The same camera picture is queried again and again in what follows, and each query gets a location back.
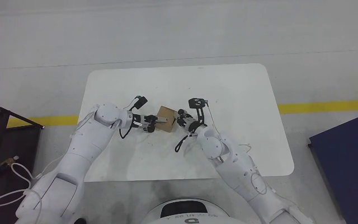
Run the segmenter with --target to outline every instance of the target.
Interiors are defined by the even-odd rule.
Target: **white table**
[[[94,104],[112,102],[125,107],[136,95],[148,99],[139,111],[134,110],[137,114],[156,114],[163,105],[196,115],[188,99],[207,99],[219,131],[238,144],[251,144],[249,154],[263,176],[289,175],[294,169],[267,70],[260,64],[94,71],[87,81],[79,120]],[[205,123],[212,125],[207,108],[204,113]],[[85,181],[219,177],[193,140],[174,152],[185,134],[178,125],[172,133],[132,129],[124,140],[115,133]]]

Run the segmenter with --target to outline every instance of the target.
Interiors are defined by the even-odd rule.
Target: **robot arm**
[[[189,100],[190,108],[198,111],[200,121],[184,110],[178,111],[177,122],[195,136],[197,142],[223,180],[257,213],[264,224],[311,224],[297,206],[287,204],[261,177],[252,158],[229,136],[217,134],[204,124],[203,99]]]
[[[69,223],[84,193],[84,177],[94,160],[106,148],[118,128],[130,128],[131,111],[113,104],[95,105],[78,124],[67,152],[57,167],[34,185],[42,198],[43,223]],[[16,211],[19,223],[34,223],[39,214],[39,198],[29,193]]]

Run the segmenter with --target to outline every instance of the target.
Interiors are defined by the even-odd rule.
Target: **small brown box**
[[[166,131],[166,132],[172,132],[172,129],[175,125],[175,112],[176,112],[175,110],[172,110],[165,106],[161,106],[161,108],[158,111],[157,116],[167,118],[168,121],[166,123],[155,124],[156,128]]]

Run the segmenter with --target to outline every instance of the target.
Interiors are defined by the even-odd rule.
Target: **white cable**
[[[128,106],[126,106],[125,108],[123,108],[123,109],[128,108],[128,107],[132,104],[132,102],[133,102],[137,97],[138,97],[138,96],[136,96],[134,99],[132,99],[132,101],[130,102],[130,104],[129,104]]]
[[[30,189],[30,188],[31,188],[31,181],[29,181],[28,179],[26,179],[25,177],[23,177],[22,175],[20,175],[18,172],[16,172],[15,169],[13,168],[14,165],[21,166],[24,170],[26,170],[26,172],[29,174],[29,176],[32,178],[32,180],[34,180],[35,178],[31,175],[31,173],[29,172],[29,170],[28,170],[23,164],[18,164],[18,163],[16,163],[16,162],[14,162],[13,164],[11,164],[11,170],[12,170],[19,178],[21,178],[21,179],[25,180],[26,182],[28,182],[28,184],[29,184],[28,189]],[[17,202],[18,200],[22,199],[24,196],[25,196],[25,195],[22,195],[22,196],[20,196],[19,198],[15,199],[15,200],[13,200],[13,201],[11,201],[11,202],[8,202],[8,203],[5,203],[5,204],[0,204],[0,207],[1,207],[1,206],[7,206],[8,204],[12,204],[12,203],[14,203],[14,202]]]
[[[4,195],[0,196],[0,199],[1,199],[1,198],[4,198],[4,197],[6,197],[6,196],[9,196],[9,195],[11,195],[11,194],[18,193],[18,192],[32,192],[32,193],[36,194],[37,197],[39,197],[40,210],[39,210],[39,214],[37,214],[36,221],[34,222],[34,224],[37,224],[37,222],[39,221],[39,218],[40,218],[41,210],[42,210],[42,208],[43,208],[43,202],[42,202],[42,199],[41,199],[41,196],[40,196],[39,193],[37,193],[36,191],[31,190],[31,189],[15,190],[15,191],[13,191],[13,192],[10,192],[10,193],[7,193],[7,194],[4,194]]]
[[[69,144],[68,144],[68,147],[67,147],[67,150],[65,151],[65,153],[62,154],[60,157],[58,157],[58,158],[52,160],[49,164],[47,164],[47,166],[45,167],[45,169],[44,169],[41,173],[39,173],[39,174],[36,176],[36,178],[35,178],[36,180],[40,179],[40,178],[44,175],[44,172],[46,171],[46,169],[47,169],[53,162],[58,161],[60,158],[62,158],[62,157],[64,157],[64,156],[66,155],[66,153],[67,153],[67,151],[68,151],[68,149],[69,149],[69,145],[71,144],[71,141],[72,141],[72,135],[71,135],[71,137],[69,138]]]
[[[214,126],[215,130],[218,132],[218,134],[220,134],[220,132],[218,131],[218,129],[217,129],[216,126],[215,126],[214,118],[213,118],[213,115],[211,114],[211,110],[210,110],[209,104],[207,104],[207,106],[208,106],[208,109],[209,109],[209,113],[210,113],[210,116],[211,116],[211,120],[213,121],[213,126]]]
[[[35,178],[31,175],[31,173],[29,172],[29,170],[28,170],[23,164],[18,164],[18,163],[16,163],[16,162],[14,162],[13,164],[11,164],[11,170],[12,170],[18,177],[20,177],[21,179],[27,181],[28,184],[29,184],[28,189],[30,189],[30,188],[31,188],[31,181],[29,181],[29,180],[26,179],[25,177],[21,176],[18,172],[16,172],[15,169],[13,168],[14,165],[21,166],[24,170],[26,170],[27,174],[30,176],[30,178],[31,178],[32,180],[35,180]]]
[[[239,146],[247,146],[249,149],[246,151],[246,153],[248,153],[248,151],[251,150],[250,143],[249,144],[239,144]]]

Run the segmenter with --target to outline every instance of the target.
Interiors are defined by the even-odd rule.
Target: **concrete floor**
[[[263,64],[278,104],[357,100],[357,7],[348,0],[1,1],[0,105],[29,117],[73,115],[97,69],[231,63]],[[295,170],[265,179],[317,223],[345,222],[308,138],[357,115],[281,116]],[[66,150],[74,129],[46,127],[35,174]],[[221,179],[87,183],[82,212],[90,223],[140,223],[157,204],[183,197],[260,222]]]

